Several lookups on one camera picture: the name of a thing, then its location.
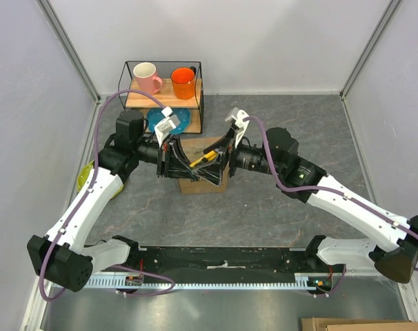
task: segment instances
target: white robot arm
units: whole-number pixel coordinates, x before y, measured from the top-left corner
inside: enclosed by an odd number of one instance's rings
[[[203,157],[203,165],[192,168],[189,160],[182,154],[179,139],[169,135],[169,131],[177,127],[178,119],[168,109],[163,114],[165,119],[155,127],[157,141],[152,140],[152,137],[143,137],[141,113],[133,110],[120,115],[116,123],[116,134],[111,139],[114,145],[107,142],[99,153],[98,173],[94,184],[90,185],[94,174],[92,170],[87,185],[84,185],[66,213],[46,236],[33,236],[28,242],[28,252],[37,274],[42,269],[45,256],[50,254],[45,278],[76,292],[82,289],[91,274],[128,260],[131,249],[137,243],[120,236],[100,245],[88,248],[84,246],[105,205],[121,189],[139,161],[156,163],[157,174],[165,177],[193,179],[198,173],[199,177],[210,175],[218,180],[221,180],[222,172],[229,162],[230,176],[235,173],[236,168],[266,174],[273,173],[276,168],[277,178],[284,185],[289,188],[305,188],[296,192],[288,189],[283,191],[284,194],[328,211],[368,237],[331,239],[316,236],[306,249],[306,259],[312,269],[315,269],[318,261],[327,265],[346,264],[348,269],[373,270],[375,267],[394,281],[409,282],[418,260],[418,241],[400,227],[418,234],[418,216],[411,219],[397,216],[345,188],[326,174],[325,170],[298,157],[298,142],[286,129],[272,128],[266,132],[267,149],[272,156],[270,159],[266,155],[267,150],[264,152],[266,146],[257,148],[243,145],[241,140],[248,125],[248,115],[237,108],[226,118],[231,125],[230,131],[219,142],[206,149],[216,150],[217,158],[208,161]],[[314,189],[318,187],[334,189],[343,194]],[[88,196],[79,207],[79,201],[85,193]],[[391,220],[391,225],[364,206]],[[78,208],[76,213],[68,226],[63,227],[74,207]],[[53,243],[54,250],[49,252]]]

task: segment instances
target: gray countertop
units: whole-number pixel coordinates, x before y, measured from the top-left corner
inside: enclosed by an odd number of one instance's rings
[[[205,96],[203,134],[183,138],[225,134],[223,119],[235,106],[258,116],[267,128],[287,128],[299,141],[300,156],[368,197],[339,96]],[[114,131],[121,111],[118,99],[106,110],[101,143]],[[261,145],[255,123],[246,136]],[[226,192],[185,196],[177,180],[157,178],[155,172],[155,165],[141,164],[131,174],[122,193],[102,212],[88,243],[121,234],[141,245],[305,247],[316,234],[363,237],[331,214],[286,197],[269,175],[238,169]]]

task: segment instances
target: blue plate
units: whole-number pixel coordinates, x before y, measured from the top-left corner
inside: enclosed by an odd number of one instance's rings
[[[187,108],[173,108],[172,114],[175,114],[179,120],[180,124],[174,130],[172,130],[171,134],[179,134],[182,133],[190,123],[190,111]],[[146,114],[146,118],[149,121],[148,128],[151,132],[154,132],[154,127],[165,117],[161,113],[161,108],[151,108],[149,112]]]

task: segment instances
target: yellow object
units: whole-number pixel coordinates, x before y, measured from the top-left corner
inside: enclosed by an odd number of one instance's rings
[[[203,155],[202,157],[200,157],[199,159],[195,160],[194,162],[192,162],[189,166],[191,168],[195,167],[196,165],[200,164],[200,163],[207,163],[212,161],[213,159],[215,159],[218,156],[218,153],[215,152],[214,150],[211,150],[208,154]]]
[[[94,168],[94,161],[91,161],[90,163],[88,163],[87,165],[85,165],[83,167],[82,171],[80,172],[79,176],[77,177],[77,192],[80,192],[82,187],[85,185],[85,183],[88,179],[88,176],[90,175],[90,171],[93,168]],[[114,198],[116,195],[118,195],[123,190],[124,186],[125,186],[125,184],[123,184],[121,186],[121,188],[119,188],[119,190],[117,192],[115,192],[115,194],[112,196],[112,198]]]

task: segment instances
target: brown cardboard box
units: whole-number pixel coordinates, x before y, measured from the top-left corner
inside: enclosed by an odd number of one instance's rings
[[[204,155],[203,150],[218,141],[218,138],[196,138],[182,139],[181,146],[190,162],[197,160]],[[202,194],[202,193],[220,193],[226,191],[228,187],[229,166],[223,173],[223,179],[220,186],[215,186],[204,179],[199,181],[190,181],[190,179],[179,179],[179,187],[182,194]]]
[[[418,323],[376,323],[354,325],[329,325],[327,331],[418,331]]]
[[[391,323],[407,323],[407,321],[391,321],[391,320],[370,320],[370,319],[319,319],[319,318],[312,318],[312,319],[301,319],[301,325],[303,331],[353,331],[353,329],[349,329],[347,327],[352,326],[359,326],[359,329],[355,329],[360,331],[363,328],[366,328],[368,331],[373,330],[389,330],[388,328],[383,328],[385,323],[390,325]],[[368,326],[378,325],[376,328],[369,328]]]

